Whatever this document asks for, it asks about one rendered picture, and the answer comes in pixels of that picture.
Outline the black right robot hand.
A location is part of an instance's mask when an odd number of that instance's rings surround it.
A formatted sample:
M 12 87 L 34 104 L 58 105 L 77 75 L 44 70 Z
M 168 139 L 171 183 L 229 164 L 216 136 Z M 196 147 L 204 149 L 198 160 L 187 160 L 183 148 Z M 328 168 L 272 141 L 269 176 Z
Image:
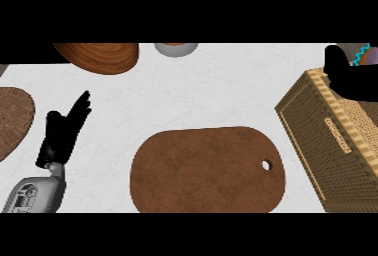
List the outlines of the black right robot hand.
M 325 48 L 323 73 L 337 94 L 354 101 L 378 102 L 378 64 L 351 66 L 337 45 Z

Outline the round wooden bowl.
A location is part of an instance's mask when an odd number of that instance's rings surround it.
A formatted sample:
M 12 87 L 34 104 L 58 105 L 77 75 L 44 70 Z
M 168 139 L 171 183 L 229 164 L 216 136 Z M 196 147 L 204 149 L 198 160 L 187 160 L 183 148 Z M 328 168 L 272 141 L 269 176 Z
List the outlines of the round wooden bowl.
M 137 43 L 55 43 L 62 57 L 83 70 L 117 75 L 137 64 Z

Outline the brown cutting board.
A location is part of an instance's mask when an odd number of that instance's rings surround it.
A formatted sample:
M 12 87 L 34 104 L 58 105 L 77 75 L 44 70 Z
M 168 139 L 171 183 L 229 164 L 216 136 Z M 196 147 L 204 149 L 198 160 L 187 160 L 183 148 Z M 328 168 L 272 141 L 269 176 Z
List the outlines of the brown cutting board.
M 266 213 L 283 192 L 276 147 L 250 127 L 164 131 L 139 147 L 130 193 L 143 213 Z

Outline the grey cup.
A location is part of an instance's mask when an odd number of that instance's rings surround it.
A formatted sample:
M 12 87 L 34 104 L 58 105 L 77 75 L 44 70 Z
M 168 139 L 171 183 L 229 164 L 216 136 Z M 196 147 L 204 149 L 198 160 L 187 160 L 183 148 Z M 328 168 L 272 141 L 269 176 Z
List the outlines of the grey cup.
M 195 49 L 198 48 L 198 44 L 196 43 L 183 43 L 183 44 L 156 43 L 155 48 L 164 56 L 179 58 L 189 55 L 195 51 Z

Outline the tan wicker basket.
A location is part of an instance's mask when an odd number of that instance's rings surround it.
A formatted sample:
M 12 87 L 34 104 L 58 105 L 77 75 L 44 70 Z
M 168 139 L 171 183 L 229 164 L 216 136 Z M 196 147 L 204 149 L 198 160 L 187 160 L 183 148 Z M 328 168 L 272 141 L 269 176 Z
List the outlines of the tan wicker basket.
M 314 68 L 276 112 L 323 209 L 378 213 L 378 103 L 343 98 Z

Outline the cupcake with cyan wrapper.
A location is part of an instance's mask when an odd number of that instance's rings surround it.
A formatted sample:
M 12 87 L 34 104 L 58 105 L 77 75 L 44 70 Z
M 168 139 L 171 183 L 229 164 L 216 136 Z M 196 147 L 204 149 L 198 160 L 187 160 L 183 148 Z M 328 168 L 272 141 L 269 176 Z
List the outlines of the cupcake with cyan wrapper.
M 354 54 L 353 66 L 378 64 L 378 43 L 368 43 Z

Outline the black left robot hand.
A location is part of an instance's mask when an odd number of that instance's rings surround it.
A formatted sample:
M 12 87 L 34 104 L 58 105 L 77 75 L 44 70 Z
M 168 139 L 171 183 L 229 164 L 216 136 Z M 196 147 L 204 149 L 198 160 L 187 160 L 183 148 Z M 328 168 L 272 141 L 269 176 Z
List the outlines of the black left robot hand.
M 89 98 L 90 93 L 84 92 L 66 116 L 59 111 L 50 111 L 46 115 L 46 136 L 35 160 L 40 168 L 53 162 L 65 164 L 69 160 L 80 130 L 92 112 Z

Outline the black appliance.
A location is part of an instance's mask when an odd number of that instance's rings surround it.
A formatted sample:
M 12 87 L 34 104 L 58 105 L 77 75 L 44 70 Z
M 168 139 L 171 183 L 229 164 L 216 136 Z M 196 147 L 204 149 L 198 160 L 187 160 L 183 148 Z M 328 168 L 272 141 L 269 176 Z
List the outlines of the black appliance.
M 63 64 L 52 43 L 0 43 L 0 64 Z

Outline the brown round placemat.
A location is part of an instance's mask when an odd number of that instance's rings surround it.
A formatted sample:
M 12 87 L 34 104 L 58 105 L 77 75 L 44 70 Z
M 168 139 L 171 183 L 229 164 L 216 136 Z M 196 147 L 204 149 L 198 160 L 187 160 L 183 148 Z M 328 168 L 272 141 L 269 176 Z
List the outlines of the brown round placemat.
M 31 95 L 16 87 L 0 87 L 0 162 L 28 133 L 34 114 Z

